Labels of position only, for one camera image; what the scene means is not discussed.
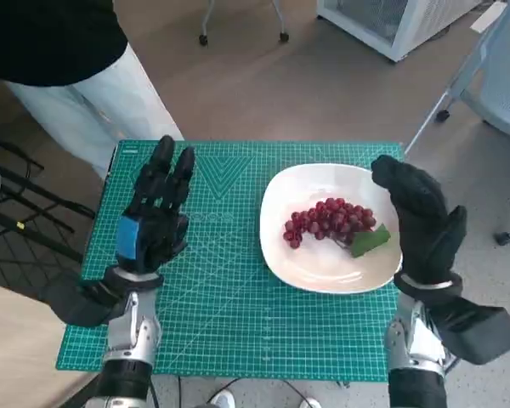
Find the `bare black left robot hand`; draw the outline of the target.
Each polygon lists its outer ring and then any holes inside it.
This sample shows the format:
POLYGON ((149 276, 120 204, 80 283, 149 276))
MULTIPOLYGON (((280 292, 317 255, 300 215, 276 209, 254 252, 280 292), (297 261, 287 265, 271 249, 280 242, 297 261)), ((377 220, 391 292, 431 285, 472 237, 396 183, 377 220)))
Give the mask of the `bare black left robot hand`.
POLYGON ((181 207, 190 192, 195 152, 187 147, 174 161, 174 148, 172 137, 161 138, 142 166, 133 198, 119 218, 116 259, 130 273, 154 273, 186 247, 189 219, 181 207))

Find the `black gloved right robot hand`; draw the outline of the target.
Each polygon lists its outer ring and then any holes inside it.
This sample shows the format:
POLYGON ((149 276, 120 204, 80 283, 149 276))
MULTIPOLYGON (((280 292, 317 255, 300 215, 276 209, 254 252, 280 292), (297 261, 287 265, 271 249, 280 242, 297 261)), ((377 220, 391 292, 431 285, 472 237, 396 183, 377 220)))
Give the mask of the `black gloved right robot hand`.
POLYGON ((466 236, 467 209, 449 211, 440 184, 411 164, 381 155, 371 170, 373 182, 388 191, 398 215, 403 274, 426 286, 451 281, 466 236))

